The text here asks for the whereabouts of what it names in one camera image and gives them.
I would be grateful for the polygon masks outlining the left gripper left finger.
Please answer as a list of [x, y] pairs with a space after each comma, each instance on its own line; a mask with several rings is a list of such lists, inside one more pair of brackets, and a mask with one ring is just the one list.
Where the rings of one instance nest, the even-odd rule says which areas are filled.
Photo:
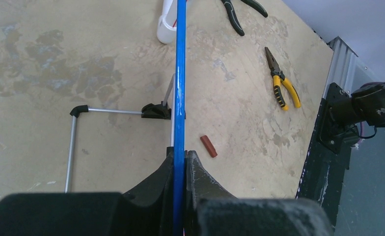
[[170, 236], [173, 154], [125, 193], [18, 193], [0, 201], [0, 236]]

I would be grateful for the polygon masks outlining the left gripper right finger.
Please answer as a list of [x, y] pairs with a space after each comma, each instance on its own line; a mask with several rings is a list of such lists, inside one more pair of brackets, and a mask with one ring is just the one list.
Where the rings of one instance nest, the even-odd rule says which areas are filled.
[[186, 156], [187, 236], [331, 236], [323, 209], [309, 199], [246, 199], [229, 193], [203, 167], [196, 151]]

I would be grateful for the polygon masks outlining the red marker cap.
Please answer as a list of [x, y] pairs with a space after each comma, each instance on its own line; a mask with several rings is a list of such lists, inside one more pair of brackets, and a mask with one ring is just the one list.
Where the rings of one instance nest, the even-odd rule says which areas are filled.
[[201, 136], [200, 140], [212, 158], [218, 155], [214, 145], [212, 144], [212, 142], [210, 141], [207, 135]]

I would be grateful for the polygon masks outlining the blue framed whiteboard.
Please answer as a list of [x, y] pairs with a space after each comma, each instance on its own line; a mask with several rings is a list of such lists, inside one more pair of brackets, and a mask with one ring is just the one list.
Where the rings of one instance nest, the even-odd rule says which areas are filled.
[[[173, 179], [173, 235], [182, 236], [183, 226], [183, 201], [184, 201], [184, 180], [185, 180], [185, 80], [186, 80], [186, 11], [187, 1], [178, 0], [172, 2], [167, 16], [174, 19], [176, 23], [176, 60], [175, 73], [172, 80], [172, 87], [169, 92], [173, 94], [171, 110], [171, 147], [174, 150], [174, 179]], [[110, 110], [90, 108], [87, 105], [76, 106], [70, 112], [71, 140], [69, 146], [67, 172], [64, 192], [71, 191], [72, 166], [77, 131], [77, 119], [80, 113], [86, 112], [107, 112], [118, 114], [140, 115], [137, 111]]]

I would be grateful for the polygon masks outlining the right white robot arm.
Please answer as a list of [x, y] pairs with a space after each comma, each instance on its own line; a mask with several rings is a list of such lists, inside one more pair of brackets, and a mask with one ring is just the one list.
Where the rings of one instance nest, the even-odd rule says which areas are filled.
[[322, 134], [337, 142], [351, 132], [359, 134], [355, 125], [366, 122], [374, 128], [385, 127], [385, 82], [371, 82], [343, 98], [333, 101], [325, 113]]

